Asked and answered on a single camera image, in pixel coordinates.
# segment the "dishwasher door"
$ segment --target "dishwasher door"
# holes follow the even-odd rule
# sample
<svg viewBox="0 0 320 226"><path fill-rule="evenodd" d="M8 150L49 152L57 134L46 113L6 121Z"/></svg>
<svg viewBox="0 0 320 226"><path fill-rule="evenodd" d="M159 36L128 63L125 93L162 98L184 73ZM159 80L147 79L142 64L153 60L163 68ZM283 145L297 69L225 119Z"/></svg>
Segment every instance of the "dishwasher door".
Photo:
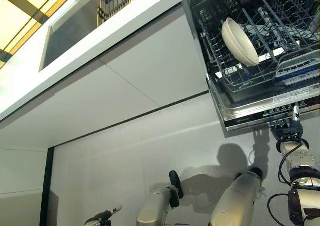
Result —
<svg viewBox="0 0 320 226"><path fill-rule="evenodd" d="M319 109L319 0L185 0L195 43L225 132ZM239 62L222 26L235 20L252 42L257 66Z"/></svg>

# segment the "black trim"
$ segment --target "black trim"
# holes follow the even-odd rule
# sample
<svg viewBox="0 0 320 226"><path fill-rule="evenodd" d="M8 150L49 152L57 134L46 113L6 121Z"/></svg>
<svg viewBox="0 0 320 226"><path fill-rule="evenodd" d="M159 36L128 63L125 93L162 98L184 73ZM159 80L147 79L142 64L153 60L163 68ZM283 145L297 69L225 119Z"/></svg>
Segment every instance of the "black trim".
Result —
<svg viewBox="0 0 320 226"><path fill-rule="evenodd" d="M6 63L9 61L9 59L11 59L12 56L12 54L0 49L0 61Z"/></svg>
<svg viewBox="0 0 320 226"><path fill-rule="evenodd" d="M55 148L49 148L46 155L46 164L43 181L41 213L40 213L40 226L47 225L48 220L48 207L49 207L49 195L51 188L52 169L54 165Z"/></svg>
<svg viewBox="0 0 320 226"><path fill-rule="evenodd" d="M8 0L8 1L14 4L15 6L17 6L19 9L21 9L30 17L37 20L42 25L49 19L49 17L46 14L41 12L37 7L31 4L28 0Z"/></svg>
<svg viewBox="0 0 320 226"><path fill-rule="evenodd" d="M301 178L314 178L320 179L320 171L309 166L300 166L298 168L293 168L289 172L291 182L294 182Z"/></svg>
<svg viewBox="0 0 320 226"><path fill-rule="evenodd" d="M301 202L297 190L288 192L288 209L291 222L295 225L303 225Z"/></svg>
<svg viewBox="0 0 320 226"><path fill-rule="evenodd" d="M166 105L166 106L162 106L162 107L159 107L159 108L157 108L157 109L151 110L151 111L149 111L149 112L145 112L145 113L140 114L140 115L138 115L138 116L129 118L129 119L125 120L125 121L118 122L118 123L116 123L116 124L113 124L113 125L110 125L110 126L101 128L101 129L99 129L99 130L96 130L96 131L87 133L87 134L82 135L82 136L80 136L80 137L76 137L76 138L74 138L74 139L71 139L71 140L68 140L68 141L66 141L66 142L60 143L60 144L58 144L58 145L56 145L56 146L53 146L53 148L54 148L54 147L58 147L58 146L62 146L62 145L65 145L65 144L69 144L69 143L71 143L71 142L74 142L74 141L83 139L83 138L85 138L85 137L94 135L94 134L99 133L99 132L104 131L104 130L108 130L108 129L114 128L114 127L119 126L119 125L123 125L123 124L125 124L125 123L130 122L130 121L133 121L133 120L142 118L142 117L144 117L144 116L153 114L153 113L155 113L155 112L164 110L164 109L169 108L169 107L171 107L171 106L181 104L181 103L183 103L183 102L185 102L185 101L195 99L195 98L197 98L197 97L200 97L200 96L202 96L202 95L206 95L206 94L208 94L208 93L209 93L209 90L204 91L204 92L201 92L201 93L198 93L198 94L195 94L195 95L193 95L193 96L191 96L191 97L187 97L187 98L184 98L184 99L179 100L179 101L177 101L177 102L170 103L170 104L168 104L168 105Z"/></svg>

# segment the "dishwasher label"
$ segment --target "dishwasher label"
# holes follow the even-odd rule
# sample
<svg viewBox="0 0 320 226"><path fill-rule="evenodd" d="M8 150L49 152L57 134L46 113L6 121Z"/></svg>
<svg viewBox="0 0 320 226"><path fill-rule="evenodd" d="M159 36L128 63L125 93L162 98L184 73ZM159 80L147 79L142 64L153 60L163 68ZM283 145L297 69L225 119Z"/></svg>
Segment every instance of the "dishwasher label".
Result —
<svg viewBox="0 0 320 226"><path fill-rule="evenodd" d="M283 101L299 98L299 97L305 96L305 95L309 95L309 88L308 87L273 97L273 103L277 104L277 103L281 103Z"/></svg>

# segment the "white cabinet panel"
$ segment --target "white cabinet panel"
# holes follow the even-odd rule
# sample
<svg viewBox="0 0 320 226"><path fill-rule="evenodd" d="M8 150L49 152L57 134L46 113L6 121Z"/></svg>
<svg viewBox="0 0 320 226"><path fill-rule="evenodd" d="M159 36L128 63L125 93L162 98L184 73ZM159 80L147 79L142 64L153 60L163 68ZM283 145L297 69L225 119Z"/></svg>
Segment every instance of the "white cabinet panel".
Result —
<svg viewBox="0 0 320 226"><path fill-rule="evenodd" d="M46 159L47 152L0 149L0 195L42 190Z"/></svg>
<svg viewBox="0 0 320 226"><path fill-rule="evenodd" d="M102 66L2 128L1 145L53 147L156 108L156 103Z"/></svg>
<svg viewBox="0 0 320 226"><path fill-rule="evenodd" d="M148 25L100 60L160 106L208 90L181 7Z"/></svg>

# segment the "black cable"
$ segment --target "black cable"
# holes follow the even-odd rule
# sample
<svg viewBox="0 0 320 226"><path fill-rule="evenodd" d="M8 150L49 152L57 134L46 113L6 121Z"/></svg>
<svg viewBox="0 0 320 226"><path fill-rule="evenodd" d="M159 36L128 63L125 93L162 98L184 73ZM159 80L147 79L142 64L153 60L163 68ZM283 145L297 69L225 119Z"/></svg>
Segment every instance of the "black cable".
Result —
<svg viewBox="0 0 320 226"><path fill-rule="evenodd" d="M309 148L309 143L308 143L308 141L305 140L305 139L303 139L303 138L301 138L300 140L298 140L298 139L291 139L290 141L291 141L291 142L296 142L296 143L298 143L299 145L296 146L294 149L292 149L290 152L288 152L288 153L283 157L283 159L282 159L281 162L280 162L279 170L278 170L278 179L279 179L280 183L282 183L282 184L287 184L287 185L289 185L289 186L291 186L291 183L285 178L285 176L284 176L283 173L282 173L282 168L283 168L283 165L284 165L287 157L289 157L294 151L298 150L298 149L303 145L303 143L306 145L307 148ZM277 142L277 144L281 144L281 143L283 143L283 142L285 142L285 140L280 140L280 141Z"/></svg>
<svg viewBox="0 0 320 226"><path fill-rule="evenodd" d="M282 184L287 184L287 185L289 185L289 186L291 186L291 183L285 178L285 176L284 176L283 173L282 173L283 165L284 165L286 159L287 159L294 151L298 150L298 149L303 145L303 143L302 143L302 142L299 142L298 140L292 140L292 141L293 141L293 142L296 142L296 143L299 143L299 145L296 146L294 149L292 149L290 152L288 152L288 153L282 158L282 160L281 160L281 162L280 162L280 165L279 165L279 171L278 171L278 179L279 179L279 181L280 181Z"/></svg>
<svg viewBox="0 0 320 226"><path fill-rule="evenodd" d="M269 198L269 200L268 200L267 207L268 207L269 214L270 214L270 216L273 218L273 220L276 221L276 222L278 223L278 225L280 225L280 226L285 226L284 224L282 224L281 222L279 222L279 221L275 218L275 216L272 214L271 209L270 209L270 202L271 202L271 200L274 199L275 197L278 197L278 196L288 196L288 194L278 193L278 194L275 194L275 195L271 196L271 197Z"/></svg>

